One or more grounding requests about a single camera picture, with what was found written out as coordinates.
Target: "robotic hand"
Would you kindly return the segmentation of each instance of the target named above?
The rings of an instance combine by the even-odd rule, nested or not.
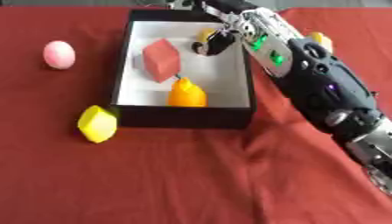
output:
[[[376,92],[272,10],[243,0],[194,0],[193,8],[218,17],[225,32],[238,32],[294,107],[392,194],[392,122],[377,108]]]

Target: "green led light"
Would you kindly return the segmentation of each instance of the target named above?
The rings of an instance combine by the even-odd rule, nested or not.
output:
[[[269,57],[277,67],[280,67],[284,63],[284,57],[276,51],[272,51]]]
[[[262,48],[264,42],[267,40],[268,34],[263,34],[255,43],[252,45],[252,50],[255,52]]]

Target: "yellow pear toy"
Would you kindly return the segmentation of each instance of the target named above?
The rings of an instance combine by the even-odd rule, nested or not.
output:
[[[168,104],[173,107],[206,107],[207,95],[188,78],[180,78],[172,85]]]
[[[86,109],[78,121],[78,128],[93,143],[110,139],[117,130],[117,118],[98,106]]]

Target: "red fabric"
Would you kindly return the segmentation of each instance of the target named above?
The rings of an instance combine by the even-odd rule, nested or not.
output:
[[[145,68],[157,82],[163,82],[179,73],[179,51],[165,38],[143,49]]]
[[[108,102],[124,8],[0,9],[1,223],[391,223],[392,202],[253,64],[258,110],[245,130],[121,128],[102,144],[76,130]],[[392,10],[297,9],[392,116]],[[44,45],[76,63],[48,69]]]

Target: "orange fruit toy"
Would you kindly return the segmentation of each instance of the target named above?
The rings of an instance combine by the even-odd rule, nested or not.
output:
[[[206,107],[207,95],[188,78],[181,78],[172,85],[168,104],[173,107]]]

